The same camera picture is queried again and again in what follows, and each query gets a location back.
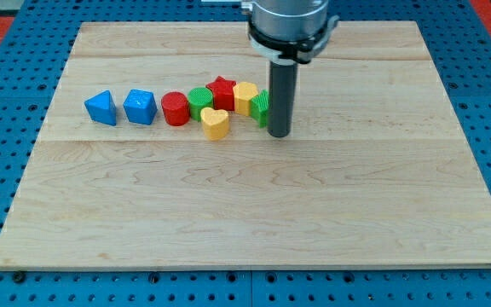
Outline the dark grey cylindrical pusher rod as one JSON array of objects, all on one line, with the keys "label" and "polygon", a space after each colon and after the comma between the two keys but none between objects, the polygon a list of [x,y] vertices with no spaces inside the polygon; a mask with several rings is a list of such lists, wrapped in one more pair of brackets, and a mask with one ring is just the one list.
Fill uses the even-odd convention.
[{"label": "dark grey cylindrical pusher rod", "polygon": [[270,63],[268,132],[271,136],[285,137],[291,131],[296,84],[297,64]]}]

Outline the black clamp ring mount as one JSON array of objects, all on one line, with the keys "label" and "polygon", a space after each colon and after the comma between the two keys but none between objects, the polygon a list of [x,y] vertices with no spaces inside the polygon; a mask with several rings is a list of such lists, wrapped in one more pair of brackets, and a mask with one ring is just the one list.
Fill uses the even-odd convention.
[{"label": "black clamp ring mount", "polygon": [[278,40],[258,30],[248,21],[248,38],[257,53],[269,61],[281,65],[309,64],[319,55],[330,41],[332,31],[337,27],[339,16],[334,15],[315,34],[301,40]]}]

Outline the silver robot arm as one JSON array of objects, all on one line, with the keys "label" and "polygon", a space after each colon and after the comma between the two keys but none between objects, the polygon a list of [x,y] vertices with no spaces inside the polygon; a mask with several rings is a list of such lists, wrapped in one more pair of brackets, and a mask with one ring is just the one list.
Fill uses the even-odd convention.
[{"label": "silver robot arm", "polygon": [[268,132],[288,136],[300,65],[309,64],[329,43],[339,17],[329,15],[329,0],[248,0],[248,38],[269,61]]}]

